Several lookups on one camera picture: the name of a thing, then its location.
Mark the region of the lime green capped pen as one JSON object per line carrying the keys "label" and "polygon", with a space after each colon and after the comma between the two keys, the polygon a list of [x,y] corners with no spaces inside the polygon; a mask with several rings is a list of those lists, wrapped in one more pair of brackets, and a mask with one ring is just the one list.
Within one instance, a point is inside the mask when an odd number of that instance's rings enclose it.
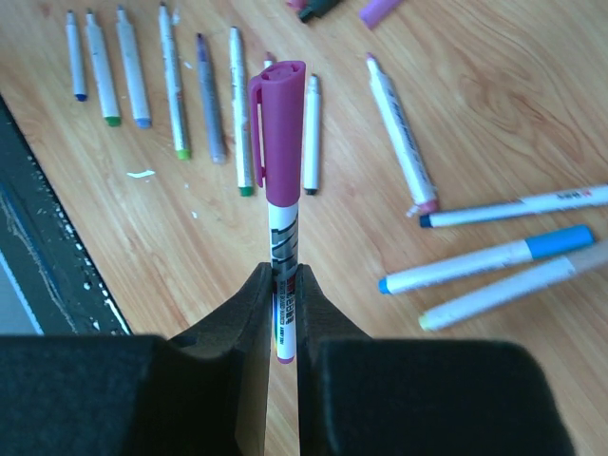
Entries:
{"label": "lime green capped pen", "polygon": [[171,19],[166,4],[160,1],[159,27],[167,102],[174,148],[179,160],[189,160],[191,152],[185,122],[179,59]]}

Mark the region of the sky blue capped marker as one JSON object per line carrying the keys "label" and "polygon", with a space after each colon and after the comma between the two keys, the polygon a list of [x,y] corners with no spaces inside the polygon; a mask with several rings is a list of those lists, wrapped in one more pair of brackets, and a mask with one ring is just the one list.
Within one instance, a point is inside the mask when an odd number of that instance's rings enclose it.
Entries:
{"label": "sky blue capped marker", "polygon": [[378,281],[378,290],[383,295],[397,295],[565,254],[594,242],[588,226],[575,225],[386,275]]}

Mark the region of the black pen cap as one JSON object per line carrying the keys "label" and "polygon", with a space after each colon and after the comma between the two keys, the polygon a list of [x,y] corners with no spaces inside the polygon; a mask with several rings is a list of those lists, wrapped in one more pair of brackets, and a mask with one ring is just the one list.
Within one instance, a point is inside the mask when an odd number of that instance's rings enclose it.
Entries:
{"label": "black pen cap", "polygon": [[298,12],[297,17],[302,23],[308,23],[312,19],[323,17],[340,3],[341,0],[310,0]]}

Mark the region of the light blue capped marker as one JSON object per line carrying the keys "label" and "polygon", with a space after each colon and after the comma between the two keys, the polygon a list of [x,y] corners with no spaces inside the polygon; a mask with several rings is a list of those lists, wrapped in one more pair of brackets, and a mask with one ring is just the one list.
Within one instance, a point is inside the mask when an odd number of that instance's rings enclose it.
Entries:
{"label": "light blue capped marker", "polygon": [[132,116],[138,128],[147,129],[152,126],[152,120],[147,102],[136,34],[123,6],[117,7],[116,30],[119,38]]}

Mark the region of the lilac capped white marker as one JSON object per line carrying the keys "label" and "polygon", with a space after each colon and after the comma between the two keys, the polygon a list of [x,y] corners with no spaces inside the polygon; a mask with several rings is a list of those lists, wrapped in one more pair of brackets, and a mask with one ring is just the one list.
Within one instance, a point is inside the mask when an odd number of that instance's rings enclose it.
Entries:
{"label": "lilac capped white marker", "polygon": [[439,209],[435,187],[418,150],[393,82],[373,54],[367,54],[366,65],[370,74],[373,98],[388,131],[412,199],[413,208],[409,213],[411,215],[434,213]]}

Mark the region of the dark green capped pen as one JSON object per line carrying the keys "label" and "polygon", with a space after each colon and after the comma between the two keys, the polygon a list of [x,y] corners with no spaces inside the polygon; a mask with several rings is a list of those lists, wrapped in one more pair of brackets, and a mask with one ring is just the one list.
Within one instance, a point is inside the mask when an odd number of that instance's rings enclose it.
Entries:
{"label": "dark green capped pen", "polygon": [[237,27],[231,27],[230,29],[229,47],[237,188],[242,197],[251,197],[254,194],[254,185],[248,130],[246,65],[242,41]]}

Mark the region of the pink capped white pen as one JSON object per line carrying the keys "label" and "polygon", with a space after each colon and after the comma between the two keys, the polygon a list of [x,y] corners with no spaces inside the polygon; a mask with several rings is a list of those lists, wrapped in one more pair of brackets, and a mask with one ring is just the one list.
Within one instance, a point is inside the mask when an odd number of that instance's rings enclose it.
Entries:
{"label": "pink capped white pen", "polygon": [[275,56],[270,51],[267,51],[265,54],[265,59],[264,59],[264,67],[268,68],[268,67],[272,66],[274,63],[275,63]]}

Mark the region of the pink pen cap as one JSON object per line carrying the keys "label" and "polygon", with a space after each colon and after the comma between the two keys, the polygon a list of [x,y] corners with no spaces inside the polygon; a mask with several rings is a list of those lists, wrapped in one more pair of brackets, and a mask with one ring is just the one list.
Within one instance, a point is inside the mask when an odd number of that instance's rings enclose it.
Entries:
{"label": "pink pen cap", "polygon": [[287,0],[286,3],[294,10],[302,10],[306,5],[306,0]]}

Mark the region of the yellow white pen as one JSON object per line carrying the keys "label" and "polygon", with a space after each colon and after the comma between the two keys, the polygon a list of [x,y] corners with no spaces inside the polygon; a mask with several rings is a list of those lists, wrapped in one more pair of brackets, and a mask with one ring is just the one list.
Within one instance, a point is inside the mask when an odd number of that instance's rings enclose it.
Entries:
{"label": "yellow white pen", "polygon": [[439,331],[606,265],[607,241],[603,240],[432,308],[419,317],[419,325],[424,331]]}

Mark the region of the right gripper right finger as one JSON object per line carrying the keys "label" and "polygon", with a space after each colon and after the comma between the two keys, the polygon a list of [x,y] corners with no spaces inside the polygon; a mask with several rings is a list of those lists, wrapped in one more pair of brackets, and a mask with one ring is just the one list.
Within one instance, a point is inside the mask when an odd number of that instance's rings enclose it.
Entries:
{"label": "right gripper right finger", "polygon": [[522,346],[378,339],[296,273],[304,455],[571,455],[544,372]]}

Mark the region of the black capped clear pen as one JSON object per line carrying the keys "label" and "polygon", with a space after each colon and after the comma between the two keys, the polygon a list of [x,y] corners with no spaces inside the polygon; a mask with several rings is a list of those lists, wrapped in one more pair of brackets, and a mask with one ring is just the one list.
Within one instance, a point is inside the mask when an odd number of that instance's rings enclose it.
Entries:
{"label": "black capped clear pen", "polygon": [[305,152],[303,188],[307,195],[315,195],[319,188],[320,163],[320,106],[321,93],[317,75],[312,74],[306,96]]}

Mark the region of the green capped white marker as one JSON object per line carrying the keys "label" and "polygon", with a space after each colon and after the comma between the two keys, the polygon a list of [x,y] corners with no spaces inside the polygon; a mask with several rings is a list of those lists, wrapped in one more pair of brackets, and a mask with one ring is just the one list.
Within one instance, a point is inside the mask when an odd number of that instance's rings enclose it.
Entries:
{"label": "green capped white marker", "polygon": [[102,117],[109,126],[120,126],[122,124],[122,117],[115,93],[111,66],[105,48],[104,34],[102,28],[97,23],[96,15],[92,9],[86,11],[85,19],[85,32]]}

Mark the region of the purple capped pen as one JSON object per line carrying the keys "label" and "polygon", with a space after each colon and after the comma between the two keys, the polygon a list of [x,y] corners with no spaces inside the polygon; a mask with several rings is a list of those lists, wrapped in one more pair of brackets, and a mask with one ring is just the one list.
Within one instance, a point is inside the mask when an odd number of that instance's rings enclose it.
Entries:
{"label": "purple capped pen", "polygon": [[306,64],[280,61],[248,84],[250,133],[257,185],[268,206],[276,357],[296,354],[295,274],[303,142]]}

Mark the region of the grey marker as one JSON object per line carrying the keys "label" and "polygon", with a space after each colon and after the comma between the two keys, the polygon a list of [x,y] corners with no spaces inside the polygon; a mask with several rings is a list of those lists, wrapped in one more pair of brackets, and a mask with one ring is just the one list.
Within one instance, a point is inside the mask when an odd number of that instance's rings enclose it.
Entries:
{"label": "grey marker", "polygon": [[197,34],[196,44],[199,89],[203,106],[209,154],[213,163],[224,164],[226,161],[226,152],[222,136],[218,92],[207,43],[202,33]]}

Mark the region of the blue capped white marker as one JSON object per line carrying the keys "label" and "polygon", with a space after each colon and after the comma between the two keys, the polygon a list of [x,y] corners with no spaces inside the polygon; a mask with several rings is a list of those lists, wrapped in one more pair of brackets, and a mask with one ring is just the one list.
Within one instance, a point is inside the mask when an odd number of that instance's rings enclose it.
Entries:
{"label": "blue capped white marker", "polygon": [[86,74],[77,17],[72,9],[66,12],[66,38],[72,92],[78,102],[88,98]]}

